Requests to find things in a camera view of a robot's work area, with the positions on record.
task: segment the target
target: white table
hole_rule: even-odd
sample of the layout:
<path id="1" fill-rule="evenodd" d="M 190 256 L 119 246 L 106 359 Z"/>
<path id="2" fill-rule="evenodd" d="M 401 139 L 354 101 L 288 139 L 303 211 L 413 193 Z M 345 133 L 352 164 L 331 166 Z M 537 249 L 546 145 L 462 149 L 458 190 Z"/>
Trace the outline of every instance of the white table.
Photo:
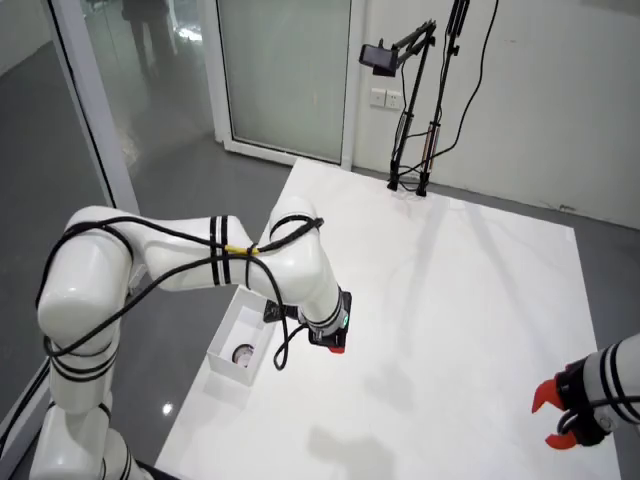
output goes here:
<path id="1" fill-rule="evenodd" d="M 206 359 L 156 466 L 182 478 L 620 478 L 612 437 L 550 449 L 560 412 L 537 385 L 596 350 L 571 228 L 299 160 L 341 286 L 345 355 L 297 338 L 251 389 Z"/>

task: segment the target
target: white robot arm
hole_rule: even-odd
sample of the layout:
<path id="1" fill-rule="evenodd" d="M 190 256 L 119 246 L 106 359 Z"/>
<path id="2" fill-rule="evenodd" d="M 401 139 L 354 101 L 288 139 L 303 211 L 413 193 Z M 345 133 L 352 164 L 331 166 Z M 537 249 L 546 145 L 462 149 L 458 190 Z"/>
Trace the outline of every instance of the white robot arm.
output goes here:
<path id="1" fill-rule="evenodd" d="M 53 402 L 31 478 L 151 478 L 109 429 L 120 316 L 138 301 L 125 305 L 134 259 L 153 279 L 140 298 L 156 284 L 171 291 L 245 285 L 279 304 L 285 346 L 291 337 L 284 309 L 296 306 L 309 340 L 341 353 L 350 295 L 322 249 L 321 224 L 309 202 L 283 200 L 271 213 L 270 243 L 256 246 L 232 216 L 152 221 L 106 207 L 77 212 L 47 262 L 38 295 Z"/>
<path id="2" fill-rule="evenodd" d="M 625 423 L 640 425 L 640 334 L 571 363 L 536 390 L 532 412 L 548 402 L 566 413 L 547 444 L 593 446 Z"/>

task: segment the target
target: wall outlet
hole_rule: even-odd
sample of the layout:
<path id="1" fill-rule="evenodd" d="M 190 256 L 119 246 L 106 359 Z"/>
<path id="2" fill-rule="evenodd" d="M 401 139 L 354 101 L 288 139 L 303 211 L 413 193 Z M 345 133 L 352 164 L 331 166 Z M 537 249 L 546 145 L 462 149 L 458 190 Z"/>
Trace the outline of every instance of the wall outlet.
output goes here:
<path id="1" fill-rule="evenodd" d="M 384 88 L 372 88 L 369 94 L 369 105 L 384 108 L 386 98 L 387 91 Z"/>
<path id="2" fill-rule="evenodd" d="M 393 110 L 400 110 L 403 107 L 402 93 L 394 90 L 387 90 L 387 98 L 384 106 Z"/>

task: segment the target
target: open cardboard box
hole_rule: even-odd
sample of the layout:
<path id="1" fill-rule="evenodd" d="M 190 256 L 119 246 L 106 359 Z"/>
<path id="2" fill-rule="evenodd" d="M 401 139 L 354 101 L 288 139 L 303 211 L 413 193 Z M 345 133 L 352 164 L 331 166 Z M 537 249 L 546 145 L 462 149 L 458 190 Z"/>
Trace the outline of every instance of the open cardboard box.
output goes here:
<path id="1" fill-rule="evenodd" d="M 253 385 L 275 328 L 275 324 L 263 321 L 266 303 L 265 298 L 238 287 L 207 350 L 211 370 L 243 385 Z M 245 343 L 253 347 L 247 367 L 232 361 L 234 350 Z"/>

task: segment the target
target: yellow tape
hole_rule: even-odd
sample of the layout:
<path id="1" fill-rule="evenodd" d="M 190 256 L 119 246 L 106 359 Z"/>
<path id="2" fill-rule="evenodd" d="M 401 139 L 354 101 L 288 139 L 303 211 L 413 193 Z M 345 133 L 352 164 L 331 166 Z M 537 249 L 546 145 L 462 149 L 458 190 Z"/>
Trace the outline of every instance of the yellow tape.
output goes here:
<path id="1" fill-rule="evenodd" d="M 229 253 L 239 253 L 241 255 L 247 254 L 246 248 L 234 247 L 232 245 L 225 245 L 224 250 Z M 257 248 L 254 248 L 253 250 L 251 250 L 252 255 L 256 255 L 258 253 L 260 253 L 260 250 L 258 250 Z"/>

